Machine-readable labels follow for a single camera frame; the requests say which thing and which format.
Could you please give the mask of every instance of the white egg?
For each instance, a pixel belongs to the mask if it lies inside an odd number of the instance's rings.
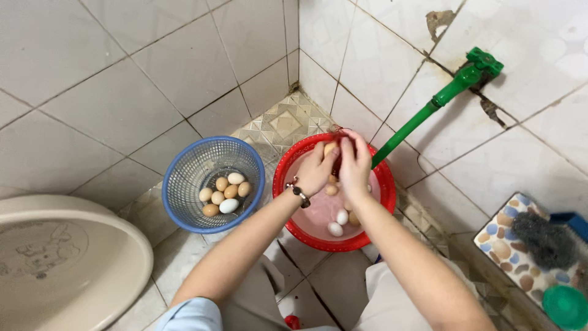
[[[339,223],[339,225],[347,224],[348,220],[349,214],[347,213],[347,210],[341,209],[337,212],[337,223]]]
[[[341,227],[339,223],[331,222],[327,225],[327,229],[329,230],[329,233],[335,237],[343,235],[343,227]]]
[[[229,214],[235,211],[239,207],[239,201],[237,199],[226,199],[220,203],[219,209],[223,214]]]
[[[229,183],[236,185],[245,181],[245,177],[239,173],[230,173],[227,179],[229,180]]]

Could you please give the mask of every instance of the egg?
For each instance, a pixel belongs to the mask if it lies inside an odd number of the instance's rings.
[[[330,151],[333,150],[333,148],[337,147],[337,143],[336,142],[331,142],[325,145],[325,150],[324,150],[324,156],[326,157],[327,154],[329,154]]]
[[[339,223],[329,223],[329,225],[327,225],[327,230],[329,230],[329,233],[335,237],[340,237],[343,235],[343,227],[341,227]]]
[[[353,211],[349,213],[349,224],[351,224],[353,226],[360,226],[361,225],[361,223],[359,223],[358,216]]]
[[[240,183],[245,181],[245,177],[239,173],[231,173],[228,178],[229,178],[229,183],[231,183],[231,184],[239,185]]]
[[[239,201],[237,201],[237,199],[226,199],[225,201],[221,202],[219,209],[221,213],[229,214],[235,211],[237,207],[239,207]]]
[[[220,177],[216,180],[216,189],[221,192],[223,192],[228,185],[229,185],[229,180],[224,177]]]
[[[225,198],[232,199],[232,198],[236,197],[237,196],[237,190],[238,189],[239,189],[239,187],[237,185],[235,185],[235,184],[227,187],[225,189]]]
[[[327,184],[325,186],[325,193],[328,196],[334,196],[335,194],[337,194],[337,192],[339,192],[339,188],[336,187],[335,185],[333,185],[333,184]]]
[[[249,182],[244,181],[239,184],[239,197],[246,197],[251,192],[251,184]]]
[[[212,193],[212,203],[216,204],[217,206],[221,204],[221,202],[223,202],[225,199],[225,195],[223,194],[223,192],[221,191],[216,191],[214,193]]]
[[[198,194],[198,199],[202,202],[207,202],[212,197],[212,189],[209,187],[205,187],[201,189],[200,193]]]
[[[348,220],[349,214],[347,213],[347,210],[341,209],[337,212],[337,223],[339,223],[339,225],[347,224]]]
[[[353,210],[353,206],[351,206],[351,202],[349,202],[349,200],[345,200],[345,203],[343,204],[343,208],[345,208],[345,210],[347,210],[347,211]]]
[[[219,213],[219,206],[213,203],[209,203],[204,208],[202,208],[202,214],[208,217],[213,217],[218,215]]]

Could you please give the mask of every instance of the white pants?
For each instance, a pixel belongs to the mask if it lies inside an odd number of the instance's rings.
[[[475,292],[475,286],[459,268],[442,258]],[[386,263],[366,269],[369,303],[353,331],[430,331],[408,294]],[[284,276],[265,256],[249,271],[240,288],[220,307],[225,331],[289,331],[276,304],[275,294],[284,288]]]

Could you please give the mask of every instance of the tiled floor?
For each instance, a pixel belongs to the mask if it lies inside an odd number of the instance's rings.
[[[273,174],[283,153],[299,140],[325,132],[333,123],[303,94],[296,92],[232,134],[251,144],[265,164],[266,189],[261,206],[272,199]],[[437,254],[449,256],[443,236],[411,205],[405,191],[398,189],[398,193],[396,218]],[[191,268],[230,230],[200,235],[179,229],[163,209],[161,185],[125,207],[120,215],[146,234],[153,245],[155,262],[152,280],[143,295],[108,330],[150,331]],[[327,253],[303,244],[283,229],[264,254],[286,280],[284,291],[276,295],[283,316],[298,316],[304,328],[332,325],[348,331],[355,325],[368,303],[365,269],[377,257],[373,245],[361,251]],[[461,263],[460,267],[467,271],[467,264]],[[481,283],[478,287],[487,290],[485,285]],[[490,304],[486,301],[484,304],[498,316],[493,317],[495,323],[508,326]]]

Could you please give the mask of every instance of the blue container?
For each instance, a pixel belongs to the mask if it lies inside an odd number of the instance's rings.
[[[241,173],[251,183],[251,192],[242,198],[230,214],[207,217],[206,205],[198,199],[201,189],[216,191],[216,179]],[[261,200],[265,171],[259,154],[248,143],[232,137],[217,136],[199,140],[186,147],[169,165],[163,179],[162,200],[169,217],[181,228],[202,234],[228,230],[246,219]]]

